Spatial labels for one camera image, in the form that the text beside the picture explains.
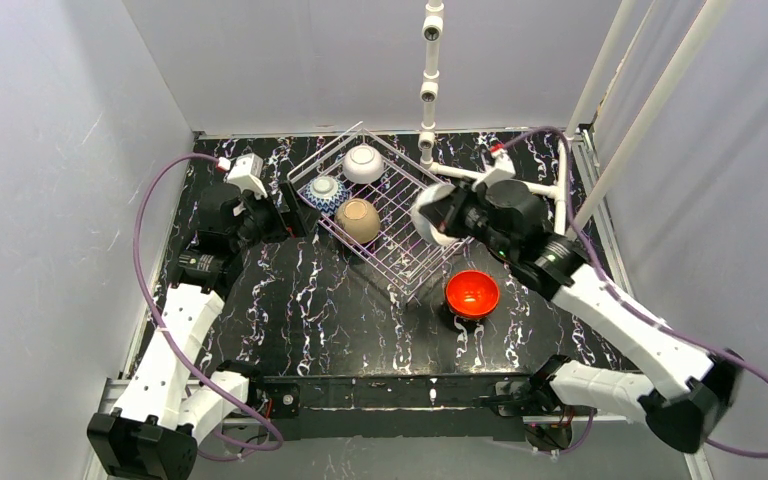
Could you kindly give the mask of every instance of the blue and white bowl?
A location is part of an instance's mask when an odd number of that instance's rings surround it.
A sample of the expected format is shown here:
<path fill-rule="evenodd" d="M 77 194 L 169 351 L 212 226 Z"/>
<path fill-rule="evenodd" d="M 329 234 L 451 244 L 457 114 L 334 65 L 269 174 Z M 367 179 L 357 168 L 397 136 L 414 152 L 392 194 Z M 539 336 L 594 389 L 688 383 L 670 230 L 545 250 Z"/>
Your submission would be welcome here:
<path fill-rule="evenodd" d="M 336 178 L 322 175 L 305 185 L 301 195 L 323 215 L 331 217 L 349 199 L 349 190 Z"/>

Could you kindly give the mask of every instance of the tan bowl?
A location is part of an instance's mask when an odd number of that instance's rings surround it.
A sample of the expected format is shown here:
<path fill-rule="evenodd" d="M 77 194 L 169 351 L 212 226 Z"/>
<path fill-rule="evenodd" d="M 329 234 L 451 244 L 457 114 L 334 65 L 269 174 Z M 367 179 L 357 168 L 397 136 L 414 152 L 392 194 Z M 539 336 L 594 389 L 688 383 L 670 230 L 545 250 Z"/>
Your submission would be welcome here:
<path fill-rule="evenodd" d="M 371 242 L 381 231 L 378 211 L 360 198 L 350 198 L 340 205 L 334 221 L 357 243 Z"/>

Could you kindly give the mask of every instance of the white wire dish drying rack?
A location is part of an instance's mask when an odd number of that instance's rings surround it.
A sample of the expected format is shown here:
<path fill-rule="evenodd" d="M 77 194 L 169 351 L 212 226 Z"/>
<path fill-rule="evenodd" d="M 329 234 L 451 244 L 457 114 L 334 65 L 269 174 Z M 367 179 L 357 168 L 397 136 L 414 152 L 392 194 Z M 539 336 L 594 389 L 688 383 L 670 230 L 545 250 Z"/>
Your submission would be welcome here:
<path fill-rule="evenodd" d="M 288 179 L 297 191 L 302 191 L 320 175 L 333 176 L 349 189 L 350 198 L 362 198 L 378 210 L 381 230 L 373 241 L 363 245 L 354 242 L 334 219 L 326 215 L 322 215 L 319 224 L 371 265 L 407 301 L 468 240 L 458 240 L 441 247 L 427 243 L 420 237 L 411 221 L 411 205 L 425 187 L 442 180 L 362 128 L 362 123 L 358 122 L 307 157 L 290 171 Z M 349 149 L 364 143 L 381 153 L 384 174 L 377 182 L 359 185 L 343 175 L 343 157 Z M 313 206 L 307 199 L 302 200 Z"/>

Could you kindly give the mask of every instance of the orange bowl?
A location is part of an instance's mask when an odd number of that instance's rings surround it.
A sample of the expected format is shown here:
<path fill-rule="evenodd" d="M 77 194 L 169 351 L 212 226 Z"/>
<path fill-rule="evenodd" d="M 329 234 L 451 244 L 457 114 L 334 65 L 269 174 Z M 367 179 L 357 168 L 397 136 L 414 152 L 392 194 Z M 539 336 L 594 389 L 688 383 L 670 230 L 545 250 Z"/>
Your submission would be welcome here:
<path fill-rule="evenodd" d="M 455 314 L 478 320 L 499 304 L 499 286 L 484 272 L 464 270 L 446 284 L 446 303 Z"/>

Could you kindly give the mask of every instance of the black marble surface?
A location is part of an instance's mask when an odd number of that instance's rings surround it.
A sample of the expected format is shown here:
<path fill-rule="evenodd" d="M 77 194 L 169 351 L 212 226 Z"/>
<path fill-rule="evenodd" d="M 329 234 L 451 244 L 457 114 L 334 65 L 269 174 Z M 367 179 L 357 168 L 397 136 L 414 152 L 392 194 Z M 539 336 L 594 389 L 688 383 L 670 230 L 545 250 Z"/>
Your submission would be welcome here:
<path fill-rule="evenodd" d="M 481 167 L 479 148 L 514 133 L 438 136 L 435 158 L 445 165 Z M 382 137 L 419 159 L 416 135 Z M 277 194 L 279 178 L 318 148 L 327 137 L 200 140 L 194 151 L 233 158 L 254 152 L 264 159 L 262 178 Z M 554 141 L 536 136 L 509 152 L 517 178 L 551 184 L 557 174 Z M 575 165 L 573 203 L 583 200 Z M 165 290 L 170 260 L 185 247 L 198 221 L 197 200 L 205 185 L 222 181 L 205 162 L 188 167 L 167 245 L 157 292 Z M 546 200 L 546 215 L 553 207 Z M 598 242 L 597 232 L 588 231 Z M 587 325 L 518 284 L 480 245 L 453 258 L 405 304 L 392 301 L 380 274 L 338 248 L 330 234 L 260 246 L 247 253 L 245 273 L 227 299 L 205 342 L 199 366 L 212 371 L 224 359 L 261 365 L 274 376 L 445 375 L 532 372 L 552 354 L 612 369 L 633 365 Z M 465 269 L 491 274 L 502 299 L 477 328 L 447 322 L 438 314 L 445 279 Z M 147 329 L 140 354 L 151 336 Z"/>

